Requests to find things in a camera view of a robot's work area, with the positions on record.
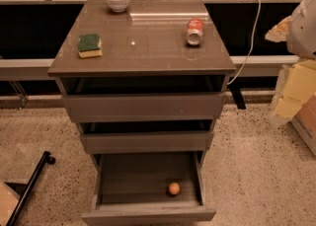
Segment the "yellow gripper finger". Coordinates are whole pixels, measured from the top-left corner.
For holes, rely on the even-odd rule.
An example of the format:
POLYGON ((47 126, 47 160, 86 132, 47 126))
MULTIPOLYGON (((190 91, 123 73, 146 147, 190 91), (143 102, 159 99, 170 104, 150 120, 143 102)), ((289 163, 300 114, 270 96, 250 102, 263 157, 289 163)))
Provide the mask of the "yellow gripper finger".
POLYGON ((288 16, 282 19, 278 24, 273 26, 265 35, 265 39, 273 42, 286 41, 288 25, 291 17, 288 16))
POLYGON ((276 103, 275 114, 292 119, 316 92, 316 61, 307 59, 289 68, 285 85, 276 103))

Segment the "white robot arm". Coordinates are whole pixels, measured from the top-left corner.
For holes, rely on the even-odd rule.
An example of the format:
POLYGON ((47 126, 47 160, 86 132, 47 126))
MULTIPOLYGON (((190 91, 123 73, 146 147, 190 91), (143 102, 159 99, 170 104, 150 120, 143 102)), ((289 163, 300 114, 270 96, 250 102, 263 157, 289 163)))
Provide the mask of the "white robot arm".
POLYGON ((265 39, 285 41, 287 50, 300 58, 283 77, 283 87, 276 87, 279 96, 274 115, 289 121, 316 92, 316 0, 302 0, 291 16, 266 33, 265 39))

